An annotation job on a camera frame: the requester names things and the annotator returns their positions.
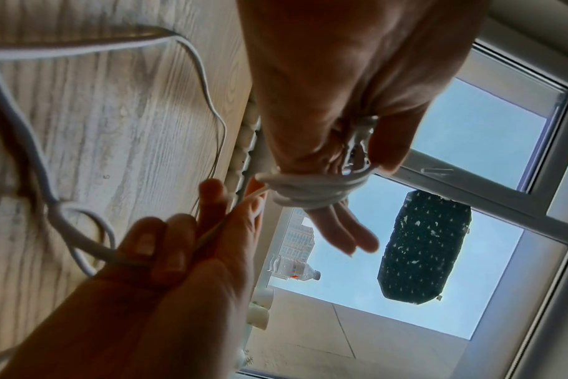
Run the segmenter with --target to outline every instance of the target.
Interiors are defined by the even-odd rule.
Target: wood grain surface
[[[137,25],[172,29],[197,47],[228,125],[217,170],[223,178],[251,86],[235,2],[0,0],[0,42],[91,38]],[[105,214],[119,239],[141,217],[190,211],[218,129],[181,46],[0,68],[63,198]],[[84,279],[43,217],[27,163],[0,117],[0,351],[18,344]],[[72,221],[96,235],[87,220]]]

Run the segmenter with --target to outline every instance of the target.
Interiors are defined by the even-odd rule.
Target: plastic bottle
[[[321,272],[313,270],[307,263],[299,262],[295,259],[277,255],[270,262],[270,271],[283,277],[297,280],[319,280]]]

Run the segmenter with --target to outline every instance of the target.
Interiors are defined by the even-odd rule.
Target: ceiling
[[[490,13],[503,24],[568,55],[567,4],[568,0],[494,0]]]

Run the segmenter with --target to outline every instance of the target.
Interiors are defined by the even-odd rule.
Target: white wall
[[[469,341],[275,288],[252,369],[299,379],[447,379]]]

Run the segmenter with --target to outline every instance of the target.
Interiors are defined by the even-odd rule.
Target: sky
[[[455,79],[421,123],[412,148],[516,188],[546,120]],[[308,263],[321,280],[272,278],[270,285],[470,339],[519,241],[522,229],[472,212],[470,233],[442,300],[413,305],[384,298],[377,282],[384,248],[407,193],[413,189],[370,178],[349,197],[351,211],[379,238],[374,254],[347,257],[316,231]],[[305,224],[312,226],[309,219]]]

